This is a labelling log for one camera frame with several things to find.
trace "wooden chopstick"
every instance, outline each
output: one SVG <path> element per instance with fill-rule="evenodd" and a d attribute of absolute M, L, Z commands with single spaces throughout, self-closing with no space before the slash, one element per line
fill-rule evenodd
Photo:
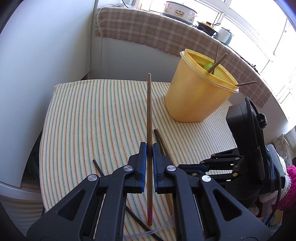
<path fill-rule="evenodd" d="M 170 162 L 176 167 L 176 165 L 174 164 L 174 162 L 173 162 L 173 160 L 172 160 L 172 157 L 170 156 L 170 153 L 169 153 L 169 151 L 168 151 L 168 148 L 167 148 L 167 146 L 166 146 L 166 144 L 165 144 L 165 142 L 164 142 L 164 140 L 163 140 L 163 138 L 162 138 L 162 136 L 161 136 L 161 134 L 160 134 L 159 129 L 156 129 L 156 131 L 157 131 L 157 133 L 158 133 L 159 140 L 160 140 L 160 144 L 161 144 L 161 146 L 162 146 L 162 148 L 163 148 L 163 152 L 164 152 L 164 154 L 170 159 Z"/>
<path fill-rule="evenodd" d="M 159 138 L 159 134 L 156 129 L 154 129 L 154 134 L 155 134 L 156 141 L 159 143 L 160 153 L 162 155 L 165 155 L 165 153 L 163 152 L 163 148 L 162 148 L 161 140 Z M 170 215 L 173 215 L 174 214 L 174 205 L 173 205 L 172 195 L 170 193 L 166 193 L 165 198 L 168 203 L 168 209 L 170 211 Z"/>
<path fill-rule="evenodd" d="M 250 82 L 246 82 L 246 83 L 237 84 L 235 86 L 240 87 L 240 86 L 251 85 L 251 84 L 256 84 L 256 83 L 257 83 L 257 81 L 250 81 Z"/>
<path fill-rule="evenodd" d="M 216 58 L 215 58 L 215 61 L 214 61 L 214 63 L 216 63 L 216 62 L 217 62 L 217 60 L 218 60 L 218 52 L 219 52 L 219 43 L 218 43 L 218 45 L 217 45 Z"/>
<path fill-rule="evenodd" d="M 147 221 L 152 226 L 153 187 L 152 187 L 152 108 L 151 74 L 147 76 Z"/>
<path fill-rule="evenodd" d="M 97 171 L 99 172 L 99 174 L 101 175 L 101 177 L 105 176 L 104 173 L 102 172 L 101 168 L 99 167 L 98 163 L 96 162 L 95 159 L 93 159 L 93 163 L 97 169 Z M 134 213 L 133 211 L 126 205 L 126 211 L 132 216 L 132 218 L 143 228 L 145 229 L 147 232 L 151 231 L 150 228 L 148 228 Z M 154 237 L 157 241 L 164 241 L 163 239 L 161 239 L 159 236 L 157 236 L 156 234 L 151 234 L 152 237 Z"/>
<path fill-rule="evenodd" d="M 162 155 L 164 155 L 165 153 L 163 152 L 163 147 L 161 146 L 161 142 L 160 142 L 160 139 L 159 139 L 159 135 L 158 135 L 158 132 L 157 132 L 156 129 L 154 129 L 154 135 L 155 135 L 156 141 L 159 143 L 160 153 L 161 153 Z"/>
<path fill-rule="evenodd" d="M 220 59 L 218 59 L 212 67 L 209 68 L 208 72 L 211 73 L 222 61 L 228 56 L 227 53 L 223 54 Z"/>

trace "pink fabric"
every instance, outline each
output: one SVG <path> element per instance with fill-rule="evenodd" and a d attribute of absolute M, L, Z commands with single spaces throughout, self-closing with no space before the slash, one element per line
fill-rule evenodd
<path fill-rule="evenodd" d="M 296 203 L 296 167 L 294 165 L 287 168 L 288 175 L 291 179 L 291 188 L 287 195 L 279 202 L 277 209 L 290 210 Z"/>

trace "striped tablecloth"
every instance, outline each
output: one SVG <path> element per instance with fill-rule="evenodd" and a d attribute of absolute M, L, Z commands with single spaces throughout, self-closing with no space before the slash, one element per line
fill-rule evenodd
<path fill-rule="evenodd" d="M 199 163 L 212 153 L 236 147 L 225 120 L 231 105 L 228 101 L 202 122 L 176 122 L 165 107 L 168 87 L 169 83 L 152 82 L 152 126 L 161 131 L 174 162 Z M 146 142 L 146 108 L 147 82 L 83 80 L 54 87 L 40 144 L 40 183 L 46 210 L 86 176 L 97 173 L 92 159 L 105 174 L 111 174 L 138 153 L 140 142 Z M 146 190 L 141 195 L 128 194 L 126 202 L 144 223 Z M 154 193 L 152 228 L 162 226 L 169 216 L 165 196 Z M 124 234 L 139 232 L 144 230 L 126 214 Z M 172 228 L 158 235 L 175 240 Z"/>

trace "green ball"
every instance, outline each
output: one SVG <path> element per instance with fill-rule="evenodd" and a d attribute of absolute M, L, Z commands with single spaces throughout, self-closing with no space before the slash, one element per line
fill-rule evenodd
<path fill-rule="evenodd" d="M 210 67 L 212 67 L 212 66 L 213 66 L 213 63 L 208 62 L 208 63 L 205 64 L 204 69 L 205 69 L 206 71 L 208 71 L 208 70 L 210 69 Z"/>

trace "metal rivet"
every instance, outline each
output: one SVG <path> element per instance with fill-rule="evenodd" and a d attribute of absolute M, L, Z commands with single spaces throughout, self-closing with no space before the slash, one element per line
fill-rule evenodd
<path fill-rule="evenodd" d="M 123 167 L 123 169 L 124 169 L 126 172 L 130 172 L 130 171 L 133 169 L 133 167 L 130 166 L 130 165 L 126 165 L 126 166 Z"/>
<path fill-rule="evenodd" d="M 90 174 L 87 179 L 91 182 L 95 181 L 98 179 L 97 175 L 96 174 Z"/>
<path fill-rule="evenodd" d="M 202 180 L 207 183 L 207 182 L 211 181 L 211 177 L 208 175 L 203 175 Z"/>
<path fill-rule="evenodd" d="M 169 166 L 167 166 L 167 170 L 170 171 L 170 172 L 173 172 L 173 171 L 176 170 L 176 167 L 173 166 L 173 165 L 169 165 Z"/>

